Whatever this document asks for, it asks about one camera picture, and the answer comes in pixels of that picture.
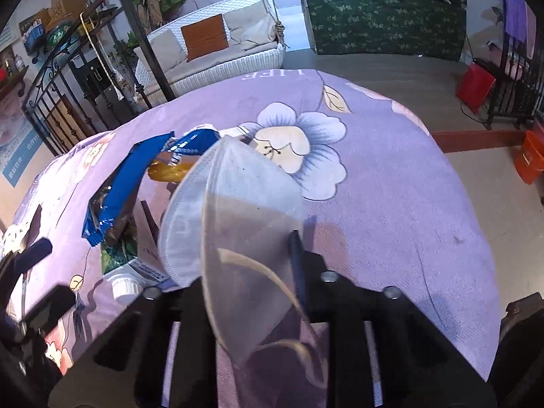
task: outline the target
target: white wall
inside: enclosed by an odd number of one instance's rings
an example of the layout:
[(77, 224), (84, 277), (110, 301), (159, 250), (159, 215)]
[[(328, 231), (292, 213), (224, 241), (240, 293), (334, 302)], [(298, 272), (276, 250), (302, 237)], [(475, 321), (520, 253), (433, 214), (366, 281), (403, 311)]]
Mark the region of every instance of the white wall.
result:
[(498, 46), (502, 45), (502, 24), (497, 26), (497, 16), (492, 6), (502, 9), (502, 0), (467, 0), (467, 40), (464, 42), (463, 57), (461, 61), (470, 64), (472, 58), (488, 58), (486, 43), (492, 41)]

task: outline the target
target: leaf print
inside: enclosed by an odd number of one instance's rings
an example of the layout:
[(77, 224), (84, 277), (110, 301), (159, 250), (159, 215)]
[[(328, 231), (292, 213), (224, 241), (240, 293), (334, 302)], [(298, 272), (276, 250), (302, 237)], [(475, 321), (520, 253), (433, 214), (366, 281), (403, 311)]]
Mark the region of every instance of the leaf print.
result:
[(331, 109), (332, 111), (338, 112), (341, 114), (351, 113), (342, 95), (340, 95), (332, 87), (323, 86), (323, 98), (325, 100), (325, 104), (327, 105), (327, 107)]
[(17, 320), (17, 313), (15, 312), (15, 305), (13, 305), (12, 300), (9, 300), (9, 304), (7, 304), (7, 308), (5, 310), (7, 315), (12, 318), (13, 320)]
[(81, 286), (83, 285), (83, 276), (81, 275), (74, 275), (72, 277), (72, 280), (70, 280), (70, 290), (72, 290), (74, 293), (76, 293)]
[(75, 308), (72, 315), (76, 339), (81, 336), (81, 333), (83, 331), (83, 319), (81, 318), (81, 313), (84, 309), (85, 304), (83, 303), (81, 297), (78, 296), (77, 300), (75, 301)]

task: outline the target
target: rope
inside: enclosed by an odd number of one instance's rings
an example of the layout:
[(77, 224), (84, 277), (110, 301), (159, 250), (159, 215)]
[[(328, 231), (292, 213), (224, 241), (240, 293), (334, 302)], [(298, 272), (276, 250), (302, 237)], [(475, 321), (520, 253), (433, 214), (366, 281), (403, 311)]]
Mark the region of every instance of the rope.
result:
[(282, 46), (288, 47), (285, 44), (285, 40), (284, 40), (285, 26), (281, 23), (281, 21), (279, 21), (279, 15), (277, 13), (276, 0), (272, 0), (272, 5), (274, 6), (274, 12), (276, 14), (276, 35), (277, 35), (277, 39), (281, 43)]
[[(87, 26), (85, 25), (85, 21), (83, 20), (83, 12), (80, 13), (80, 20), (81, 20), (81, 26), (83, 26), (83, 30), (85, 31), (85, 33), (87, 35), (87, 39), (89, 40), (89, 43), (91, 44), (92, 50), (95, 51), (96, 57), (99, 59), (100, 66), (102, 66), (102, 69), (104, 70), (104, 73), (107, 75), (110, 83), (112, 83), (112, 86), (115, 89), (115, 93), (117, 94), (117, 99), (119, 101), (121, 101), (123, 99), (123, 94), (121, 93), (121, 91), (117, 88), (117, 86), (113, 82), (112, 76), (109, 74), (108, 70), (105, 68), (104, 63), (102, 62), (102, 59), (100, 58), (100, 54), (96, 50), (95, 44), (92, 42), (91, 35), (89, 35), (89, 31), (87, 30)], [(89, 21), (91, 23), (92, 28), (94, 29), (95, 26), (94, 26), (91, 18), (89, 18)], [(98, 39), (98, 41), (100, 43), (100, 46), (102, 47), (102, 50), (104, 50), (104, 46), (102, 45), (100, 39), (99, 38), (97, 38), (97, 39)]]

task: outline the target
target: face mask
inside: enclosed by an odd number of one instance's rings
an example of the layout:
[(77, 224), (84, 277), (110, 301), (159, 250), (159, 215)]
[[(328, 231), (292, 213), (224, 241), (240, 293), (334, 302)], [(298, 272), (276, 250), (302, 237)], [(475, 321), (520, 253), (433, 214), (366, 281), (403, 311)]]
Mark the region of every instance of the face mask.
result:
[[(262, 342), (291, 305), (307, 322), (292, 292), (288, 253), (289, 235), (302, 232), (303, 220), (298, 184), (229, 136), (201, 156), (170, 200), (159, 235), (161, 259), (183, 287), (202, 275), (210, 324), (237, 366), (270, 346)], [(274, 345), (293, 348), (308, 379), (322, 386), (326, 377), (315, 378), (297, 339)], [(322, 361), (323, 376), (325, 369)]]

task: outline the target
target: bottle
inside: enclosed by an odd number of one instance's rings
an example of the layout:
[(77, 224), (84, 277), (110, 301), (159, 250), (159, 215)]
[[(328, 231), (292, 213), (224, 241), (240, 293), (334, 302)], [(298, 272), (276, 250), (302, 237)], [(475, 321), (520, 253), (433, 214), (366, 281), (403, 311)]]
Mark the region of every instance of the bottle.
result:
[(23, 71), (24, 69), (24, 61), (20, 55), (15, 56), (15, 67), (17, 68), (19, 72)]

